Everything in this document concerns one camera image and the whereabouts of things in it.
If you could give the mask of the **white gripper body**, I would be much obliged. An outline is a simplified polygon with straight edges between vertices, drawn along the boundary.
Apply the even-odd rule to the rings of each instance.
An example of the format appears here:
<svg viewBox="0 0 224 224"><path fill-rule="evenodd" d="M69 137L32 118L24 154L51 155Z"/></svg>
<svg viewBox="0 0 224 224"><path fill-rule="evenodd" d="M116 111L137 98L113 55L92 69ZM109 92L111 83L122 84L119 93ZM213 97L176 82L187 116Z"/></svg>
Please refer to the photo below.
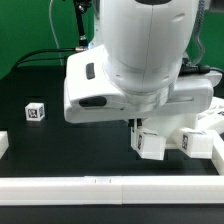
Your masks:
<svg viewBox="0 0 224 224"><path fill-rule="evenodd" d="M207 110L222 74L145 75L113 62L104 46L68 58L64 81L64 116L70 123L147 119L197 114Z"/></svg>

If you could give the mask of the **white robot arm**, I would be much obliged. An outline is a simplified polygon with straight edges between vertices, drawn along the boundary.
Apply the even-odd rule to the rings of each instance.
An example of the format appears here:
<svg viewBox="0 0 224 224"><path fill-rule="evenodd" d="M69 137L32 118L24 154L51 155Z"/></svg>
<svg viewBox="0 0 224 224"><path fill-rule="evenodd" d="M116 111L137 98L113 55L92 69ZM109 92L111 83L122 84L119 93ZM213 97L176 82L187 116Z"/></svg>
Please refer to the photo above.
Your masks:
<svg viewBox="0 0 224 224"><path fill-rule="evenodd" d="M102 44L68 58L70 123L147 119L207 110L219 74L179 75L199 0L102 0Z"/></svg>

